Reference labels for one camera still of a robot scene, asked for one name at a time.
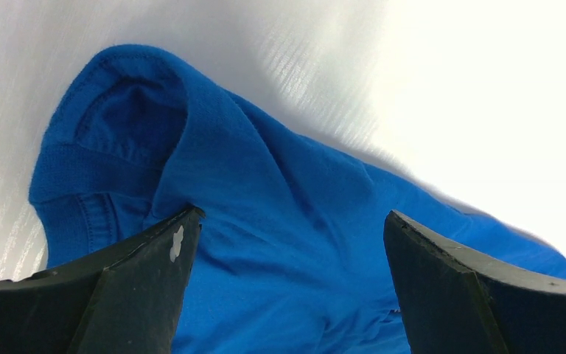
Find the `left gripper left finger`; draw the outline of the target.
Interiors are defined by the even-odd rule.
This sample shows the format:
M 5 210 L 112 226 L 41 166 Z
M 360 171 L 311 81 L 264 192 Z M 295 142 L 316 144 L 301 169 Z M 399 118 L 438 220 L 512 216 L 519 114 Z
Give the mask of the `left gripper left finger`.
M 77 260 L 0 281 L 0 353 L 169 353 L 203 216 L 191 206 Z

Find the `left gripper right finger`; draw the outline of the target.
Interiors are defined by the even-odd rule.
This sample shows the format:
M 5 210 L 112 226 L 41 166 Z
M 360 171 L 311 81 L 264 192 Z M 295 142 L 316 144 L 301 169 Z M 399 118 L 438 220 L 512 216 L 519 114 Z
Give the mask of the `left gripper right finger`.
M 566 353 L 566 280 L 528 271 L 392 211 L 385 253 L 413 353 Z

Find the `blue panda t shirt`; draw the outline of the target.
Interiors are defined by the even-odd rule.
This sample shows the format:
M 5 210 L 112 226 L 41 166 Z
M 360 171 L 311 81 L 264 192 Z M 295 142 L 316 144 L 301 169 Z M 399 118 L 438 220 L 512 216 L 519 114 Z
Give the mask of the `blue panda t shirt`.
M 206 213 L 174 353 L 408 353 L 383 227 L 439 234 L 566 280 L 496 219 L 293 133 L 151 46 L 97 54 L 65 93 L 29 189 L 55 267 L 192 204 Z

